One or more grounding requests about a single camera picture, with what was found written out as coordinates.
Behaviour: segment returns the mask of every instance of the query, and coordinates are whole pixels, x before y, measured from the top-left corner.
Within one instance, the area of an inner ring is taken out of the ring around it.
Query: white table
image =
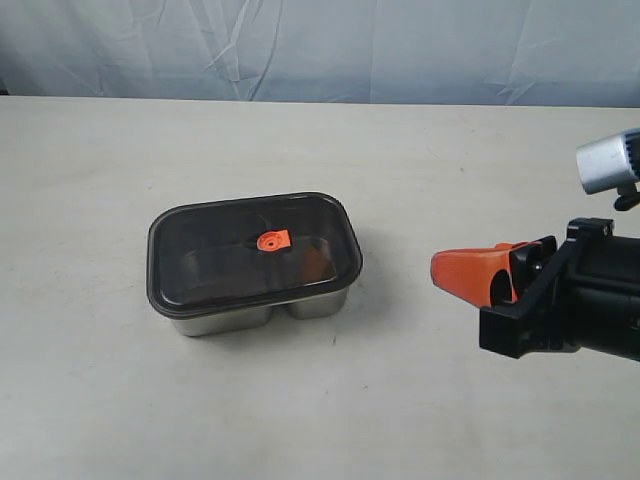
[[[0,98],[0,478],[638,478],[640,367],[478,348],[446,248],[640,234],[575,147],[640,111]],[[180,336],[145,296],[181,204],[304,190],[364,254],[345,310]]]

